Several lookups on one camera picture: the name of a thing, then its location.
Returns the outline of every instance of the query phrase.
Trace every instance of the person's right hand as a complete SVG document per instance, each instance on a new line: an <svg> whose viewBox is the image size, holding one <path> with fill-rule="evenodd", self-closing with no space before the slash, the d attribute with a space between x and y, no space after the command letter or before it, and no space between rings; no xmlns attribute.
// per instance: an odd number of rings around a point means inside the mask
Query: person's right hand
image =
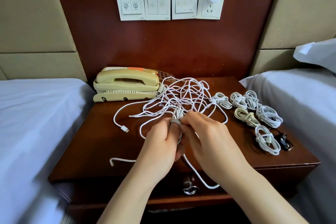
<svg viewBox="0 0 336 224"><path fill-rule="evenodd" d="M183 136L190 141L202 169L225 190L253 170L226 125L193 111L187 112L181 123Z"/></svg>

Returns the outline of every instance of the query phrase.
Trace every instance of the white pillow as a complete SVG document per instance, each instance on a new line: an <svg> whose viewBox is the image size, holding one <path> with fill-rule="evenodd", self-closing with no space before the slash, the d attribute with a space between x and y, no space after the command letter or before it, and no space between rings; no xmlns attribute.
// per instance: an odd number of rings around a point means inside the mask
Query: white pillow
<svg viewBox="0 0 336 224"><path fill-rule="evenodd" d="M293 56L300 62L320 65L336 73L336 38L300 45Z"/></svg>

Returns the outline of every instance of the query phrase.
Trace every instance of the mattress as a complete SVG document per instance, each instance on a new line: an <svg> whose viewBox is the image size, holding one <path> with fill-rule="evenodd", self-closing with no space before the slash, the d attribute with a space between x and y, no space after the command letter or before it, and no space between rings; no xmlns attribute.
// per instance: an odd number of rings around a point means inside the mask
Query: mattress
<svg viewBox="0 0 336 224"><path fill-rule="evenodd" d="M244 79L260 103L315 156L318 166L291 200L309 223L336 223L336 76L327 69L269 71Z"/></svg>
<svg viewBox="0 0 336 224"><path fill-rule="evenodd" d="M47 177L93 105L79 79L0 81L2 223L59 223L60 196Z"/></svg>

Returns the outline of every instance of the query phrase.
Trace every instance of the cable end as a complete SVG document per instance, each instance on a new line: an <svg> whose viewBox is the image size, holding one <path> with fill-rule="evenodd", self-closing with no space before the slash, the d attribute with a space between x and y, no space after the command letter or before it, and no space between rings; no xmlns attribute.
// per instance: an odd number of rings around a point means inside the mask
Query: cable end
<svg viewBox="0 0 336 224"><path fill-rule="evenodd" d="M121 130L125 131L126 133L129 131L129 129L127 127L125 127L125 126L122 126Z"/></svg>

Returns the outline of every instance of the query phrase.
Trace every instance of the orange label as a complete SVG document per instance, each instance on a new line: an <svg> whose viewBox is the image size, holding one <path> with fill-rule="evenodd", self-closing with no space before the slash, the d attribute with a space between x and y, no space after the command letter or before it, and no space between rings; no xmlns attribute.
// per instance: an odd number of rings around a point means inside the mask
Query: orange label
<svg viewBox="0 0 336 224"><path fill-rule="evenodd" d="M139 70L139 71L143 71L144 69L141 67L129 67L129 70Z"/></svg>

